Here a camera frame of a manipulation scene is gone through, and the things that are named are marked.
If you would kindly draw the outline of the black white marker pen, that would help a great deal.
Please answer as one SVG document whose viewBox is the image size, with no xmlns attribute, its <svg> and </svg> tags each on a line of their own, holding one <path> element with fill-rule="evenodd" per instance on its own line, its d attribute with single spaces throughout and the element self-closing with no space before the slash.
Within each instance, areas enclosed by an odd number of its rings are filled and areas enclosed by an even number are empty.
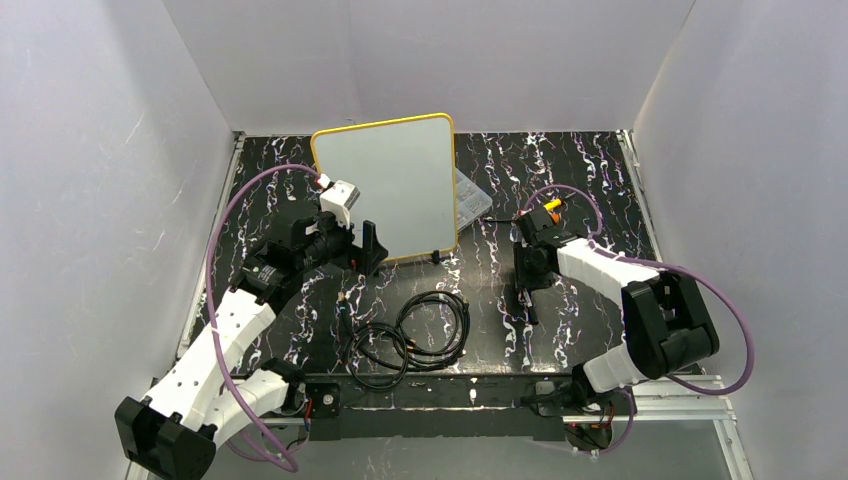
<svg viewBox="0 0 848 480">
<path fill-rule="evenodd" d="M 532 291 L 527 288 L 521 288 L 518 291 L 518 299 L 525 312 L 525 321 L 529 325 L 538 325 L 539 320 L 535 308 L 535 303 L 532 297 Z"/>
</svg>

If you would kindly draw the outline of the yellow framed whiteboard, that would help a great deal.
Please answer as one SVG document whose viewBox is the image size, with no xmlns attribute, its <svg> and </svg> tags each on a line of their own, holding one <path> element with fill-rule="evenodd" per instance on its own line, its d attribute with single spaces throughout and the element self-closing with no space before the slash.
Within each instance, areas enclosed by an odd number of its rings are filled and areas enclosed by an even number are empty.
<svg viewBox="0 0 848 480">
<path fill-rule="evenodd" d="M 357 187 L 356 235 L 371 221 L 390 261 L 412 261 L 458 244 L 454 133 L 429 113 L 319 130 L 310 149 L 320 173 Z"/>
</svg>

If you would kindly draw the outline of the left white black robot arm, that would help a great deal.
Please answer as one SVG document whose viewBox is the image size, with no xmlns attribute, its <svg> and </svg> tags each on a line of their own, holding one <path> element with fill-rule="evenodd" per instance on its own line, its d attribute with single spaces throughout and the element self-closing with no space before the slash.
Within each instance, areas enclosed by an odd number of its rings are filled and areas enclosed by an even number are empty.
<svg viewBox="0 0 848 480">
<path fill-rule="evenodd" d="M 224 374 L 300 293 L 306 274 L 335 265 L 370 275 L 387 256 L 374 222 L 355 225 L 326 201 L 288 202 L 249 251 L 214 320 L 141 399 L 118 405 L 126 458 L 162 479 L 202 478 L 224 443 L 290 403 L 304 383 L 298 367 L 279 359 L 239 385 Z"/>
</svg>

